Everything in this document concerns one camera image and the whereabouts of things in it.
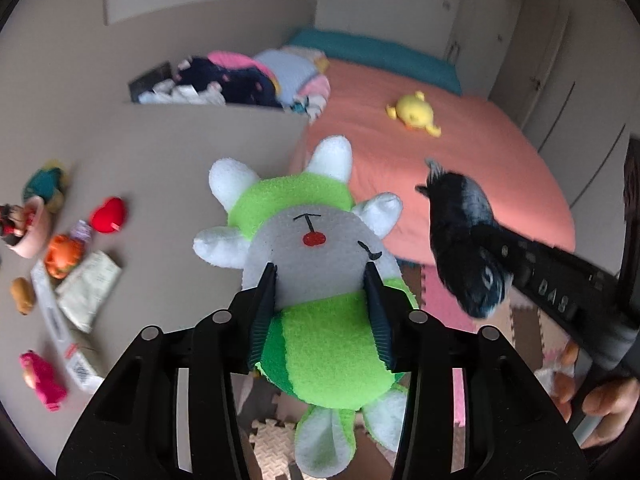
orange toy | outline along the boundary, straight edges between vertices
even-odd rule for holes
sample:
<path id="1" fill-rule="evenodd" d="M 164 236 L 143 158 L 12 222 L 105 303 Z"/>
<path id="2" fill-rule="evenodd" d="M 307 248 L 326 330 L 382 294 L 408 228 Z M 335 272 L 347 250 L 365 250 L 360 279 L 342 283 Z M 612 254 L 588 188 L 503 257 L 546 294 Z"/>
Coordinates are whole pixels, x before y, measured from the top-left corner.
<path id="1" fill-rule="evenodd" d="M 44 266 L 47 272 L 57 280 L 63 280 L 80 263 L 84 253 L 84 244 L 72 240 L 66 235 L 56 235 L 49 244 Z"/>

human hand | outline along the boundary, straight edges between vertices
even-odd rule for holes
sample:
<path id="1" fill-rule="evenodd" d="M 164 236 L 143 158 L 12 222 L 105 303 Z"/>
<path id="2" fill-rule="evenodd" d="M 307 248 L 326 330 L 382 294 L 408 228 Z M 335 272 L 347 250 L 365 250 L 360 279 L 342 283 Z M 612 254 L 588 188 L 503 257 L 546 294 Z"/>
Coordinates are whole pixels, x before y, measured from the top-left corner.
<path id="1" fill-rule="evenodd" d="M 560 364 L 562 366 L 575 364 L 579 351 L 579 346 L 573 341 L 569 341 L 560 356 Z M 571 400 L 575 393 L 574 378 L 556 372 L 551 399 L 565 421 L 571 417 Z M 616 440 L 631 418 L 639 396 L 640 383 L 636 378 L 615 379 L 594 388 L 585 397 L 582 410 L 586 415 L 601 416 L 603 419 L 581 447 L 585 449 L 603 446 Z"/>

brown toy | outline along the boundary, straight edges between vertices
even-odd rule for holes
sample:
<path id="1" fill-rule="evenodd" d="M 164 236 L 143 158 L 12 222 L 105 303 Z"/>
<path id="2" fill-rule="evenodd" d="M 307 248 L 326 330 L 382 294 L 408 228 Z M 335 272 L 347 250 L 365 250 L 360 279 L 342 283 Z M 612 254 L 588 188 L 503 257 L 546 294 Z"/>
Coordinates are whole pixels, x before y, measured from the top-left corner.
<path id="1" fill-rule="evenodd" d="M 15 307 L 18 312 L 26 316 L 33 310 L 36 303 L 36 295 L 33 286 L 25 278 L 16 278 L 11 282 L 11 295 L 14 297 Z"/>
<path id="2" fill-rule="evenodd" d="M 64 280 L 71 270 L 80 263 L 84 244 L 66 235 L 56 235 L 49 244 L 44 258 L 44 266 L 52 278 Z"/>

pink blanket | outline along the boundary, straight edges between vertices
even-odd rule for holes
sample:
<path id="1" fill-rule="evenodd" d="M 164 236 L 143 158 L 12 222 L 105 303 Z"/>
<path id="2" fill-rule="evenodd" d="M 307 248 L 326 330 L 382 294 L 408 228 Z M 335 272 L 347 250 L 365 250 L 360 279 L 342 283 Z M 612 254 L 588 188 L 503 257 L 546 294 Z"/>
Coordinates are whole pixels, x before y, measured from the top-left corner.
<path id="1" fill-rule="evenodd" d="M 529 141 L 494 104 L 336 59 L 326 76 L 331 98 L 303 137 L 292 169 L 300 169 L 321 139 L 346 136 L 353 147 L 354 198 L 360 201 L 392 191 L 402 199 L 402 216 L 385 238 L 396 257 L 434 264 L 429 201 L 414 191 L 426 177 L 425 158 L 477 180 L 501 224 L 574 250 L 574 222 L 558 184 Z M 433 107 L 435 123 L 442 128 L 440 138 L 407 130 L 386 115 L 386 105 L 417 90 Z"/>

teal pillow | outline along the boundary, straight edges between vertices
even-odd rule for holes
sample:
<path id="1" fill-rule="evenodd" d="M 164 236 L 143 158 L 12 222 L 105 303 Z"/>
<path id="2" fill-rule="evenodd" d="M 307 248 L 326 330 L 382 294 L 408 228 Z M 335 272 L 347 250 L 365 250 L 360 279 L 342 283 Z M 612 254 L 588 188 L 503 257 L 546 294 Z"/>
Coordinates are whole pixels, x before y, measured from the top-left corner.
<path id="1" fill-rule="evenodd" d="M 324 51 L 327 57 L 381 68 L 462 95 L 460 81 L 452 64 L 392 41 L 306 28 L 295 35 L 289 44 L 317 48 Z"/>

